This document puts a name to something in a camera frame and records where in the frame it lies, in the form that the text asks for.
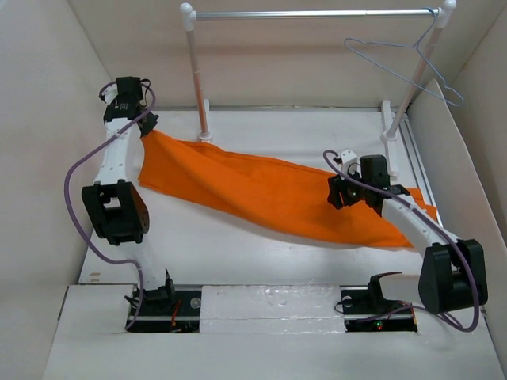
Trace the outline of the orange trousers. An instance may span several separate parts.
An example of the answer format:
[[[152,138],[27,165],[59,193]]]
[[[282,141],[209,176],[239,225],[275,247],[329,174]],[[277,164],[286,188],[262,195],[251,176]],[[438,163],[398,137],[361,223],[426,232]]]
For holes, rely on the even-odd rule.
[[[326,171],[159,131],[141,141],[139,183],[144,188],[301,238],[374,248],[411,246],[365,203],[341,210],[329,204],[331,175]]]

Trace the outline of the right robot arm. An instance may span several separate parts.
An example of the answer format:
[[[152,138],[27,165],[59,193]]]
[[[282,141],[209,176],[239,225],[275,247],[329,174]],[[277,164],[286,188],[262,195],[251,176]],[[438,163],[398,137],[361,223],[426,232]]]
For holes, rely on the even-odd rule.
[[[350,150],[325,150],[323,157],[336,173],[328,180],[331,205],[340,210],[365,203],[421,254],[417,292],[430,313],[478,309],[486,304],[489,294],[482,245],[447,231],[417,205],[407,188],[392,184],[383,155],[357,157]]]

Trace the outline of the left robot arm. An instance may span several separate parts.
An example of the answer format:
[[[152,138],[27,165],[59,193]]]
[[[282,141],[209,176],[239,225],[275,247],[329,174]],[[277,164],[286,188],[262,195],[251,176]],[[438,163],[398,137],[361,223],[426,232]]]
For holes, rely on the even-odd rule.
[[[147,205],[135,187],[134,151],[156,126],[158,117],[147,105],[151,83],[138,77],[119,77],[99,97],[106,108],[106,145],[98,174],[82,189],[82,201],[95,234],[119,249],[120,262],[135,267],[139,284],[126,300],[139,316],[170,314],[177,305],[173,280],[157,268],[145,237],[150,229]]]

